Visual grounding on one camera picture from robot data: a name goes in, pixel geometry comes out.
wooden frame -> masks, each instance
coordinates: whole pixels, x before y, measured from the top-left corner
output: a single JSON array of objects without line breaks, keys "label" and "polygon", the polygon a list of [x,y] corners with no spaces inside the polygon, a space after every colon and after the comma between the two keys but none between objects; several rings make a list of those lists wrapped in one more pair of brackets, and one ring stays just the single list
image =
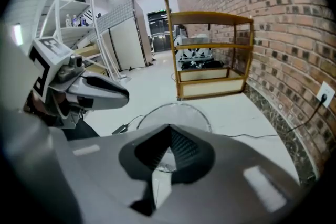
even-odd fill
[{"label": "wooden frame", "polygon": [[[176,77],[177,99],[194,99],[213,97],[223,94],[241,92],[244,89],[246,79],[248,77],[248,70],[251,65],[252,50],[253,50],[253,20],[232,14],[224,14],[217,12],[179,12],[171,13],[169,8],[169,0],[164,0],[167,10],[168,26],[170,31],[170,41],[174,62],[174,72]],[[222,24],[232,25],[234,27],[233,44],[214,43],[214,44],[192,44],[174,46],[173,39],[173,25],[179,24]],[[237,29],[236,26],[240,24],[250,24],[250,41],[249,45],[237,44]],[[221,68],[206,68],[206,69],[192,69],[192,70],[177,70],[175,50],[180,49],[195,49],[195,48],[233,48],[232,63],[229,67]],[[236,57],[236,49],[248,50],[248,59],[246,62],[245,73],[234,69],[234,62]],[[181,74],[192,74],[191,72],[199,72],[201,74],[207,71],[213,71],[213,76],[218,76],[219,70],[226,70],[225,77],[205,78],[197,80],[181,80]]]}]

ceiling light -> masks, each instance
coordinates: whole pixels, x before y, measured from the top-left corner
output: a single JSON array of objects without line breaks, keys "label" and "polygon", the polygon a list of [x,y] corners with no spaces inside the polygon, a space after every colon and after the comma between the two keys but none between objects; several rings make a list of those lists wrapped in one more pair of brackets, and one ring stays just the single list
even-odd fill
[{"label": "ceiling light", "polygon": [[22,33],[21,33],[21,25],[20,24],[14,25],[14,35],[15,35],[16,45],[18,45],[18,46],[22,45],[23,41],[22,41]]}]

white floor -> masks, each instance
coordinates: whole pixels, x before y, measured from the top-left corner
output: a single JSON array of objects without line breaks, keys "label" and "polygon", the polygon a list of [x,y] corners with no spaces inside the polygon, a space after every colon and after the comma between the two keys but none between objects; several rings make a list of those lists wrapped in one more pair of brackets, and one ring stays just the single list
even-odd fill
[{"label": "white floor", "polygon": [[[174,72],[171,52],[158,53],[155,58],[157,61],[153,62],[154,66],[123,72],[132,78],[124,85],[130,92],[130,101],[125,107],[92,111],[86,115],[85,121],[100,136],[111,135],[122,124],[127,124],[138,115],[146,115],[160,105],[176,102],[175,82],[171,78]],[[277,134],[264,115],[243,93],[185,102],[205,114],[214,133],[252,136]],[[133,121],[130,129],[134,130],[140,120],[141,117]],[[294,164],[280,137],[254,139],[241,136],[235,139],[251,146],[299,181]],[[155,171],[153,179],[154,194],[159,206],[171,190],[170,178],[167,173]]]}]

